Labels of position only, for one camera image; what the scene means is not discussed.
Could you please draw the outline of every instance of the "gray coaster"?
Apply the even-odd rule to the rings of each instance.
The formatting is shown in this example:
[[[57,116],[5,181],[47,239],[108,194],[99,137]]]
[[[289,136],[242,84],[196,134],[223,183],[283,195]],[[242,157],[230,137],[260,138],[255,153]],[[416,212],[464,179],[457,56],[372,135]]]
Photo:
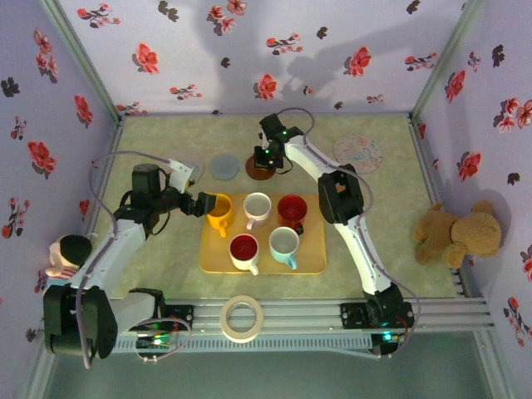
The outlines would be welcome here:
[[[231,180],[240,170],[238,158],[231,154],[218,155],[210,163],[210,173],[218,180]]]

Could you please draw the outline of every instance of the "floral coaster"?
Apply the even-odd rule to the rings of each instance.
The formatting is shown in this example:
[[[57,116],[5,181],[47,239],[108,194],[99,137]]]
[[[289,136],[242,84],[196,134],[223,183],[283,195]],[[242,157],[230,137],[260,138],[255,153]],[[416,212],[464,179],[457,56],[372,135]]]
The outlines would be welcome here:
[[[342,164],[351,164],[358,174],[371,173],[382,165],[382,154],[373,139],[363,135],[345,135],[334,143],[334,157]]]

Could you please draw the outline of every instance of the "mug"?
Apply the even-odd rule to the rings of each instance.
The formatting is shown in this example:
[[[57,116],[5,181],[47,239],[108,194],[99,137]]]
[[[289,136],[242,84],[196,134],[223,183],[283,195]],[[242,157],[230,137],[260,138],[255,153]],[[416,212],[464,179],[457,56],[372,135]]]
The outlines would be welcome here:
[[[299,247],[299,236],[294,229],[277,227],[269,235],[269,252],[281,264],[287,264],[292,270],[298,268],[296,251]]]
[[[286,195],[277,206],[278,222],[281,226],[294,229],[301,235],[307,210],[307,203],[303,198],[298,195]]]
[[[229,256],[235,268],[249,270],[253,276],[259,274],[259,242],[250,234],[239,234],[229,244]]]
[[[272,200],[263,193],[252,193],[244,200],[244,212],[248,218],[246,229],[253,230],[266,222],[269,211],[272,209]]]
[[[233,223],[234,211],[231,198],[224,194],[216,195],[216,206],[207,214],[207,220],[213,229],[219,231],[222,238],[227,237],[227,228]]]

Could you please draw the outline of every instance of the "brown teddy bear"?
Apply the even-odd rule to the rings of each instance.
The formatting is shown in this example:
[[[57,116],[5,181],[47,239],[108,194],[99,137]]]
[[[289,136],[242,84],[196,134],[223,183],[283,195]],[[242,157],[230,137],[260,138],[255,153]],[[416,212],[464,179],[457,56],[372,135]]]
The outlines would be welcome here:
[[[420,264],[443,253],[448,267],[459,268],[466,255],[489,258],[499,252],[502,233],[490,202],[476,202],[473,213],[463,218],[442,211],[442,207],[442,202],[432,205],[412,231],[413,239],[421,243],[416,250]]]

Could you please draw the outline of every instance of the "red mug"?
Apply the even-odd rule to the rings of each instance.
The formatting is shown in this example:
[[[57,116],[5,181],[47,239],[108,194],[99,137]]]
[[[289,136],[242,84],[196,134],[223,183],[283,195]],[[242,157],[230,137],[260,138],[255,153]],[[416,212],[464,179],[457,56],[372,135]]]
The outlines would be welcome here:
[[[281,226],[289,227],[301,235],[307,210],[307,203],[303,198],[298,195],[286,195],[277,206],[278,222]]]

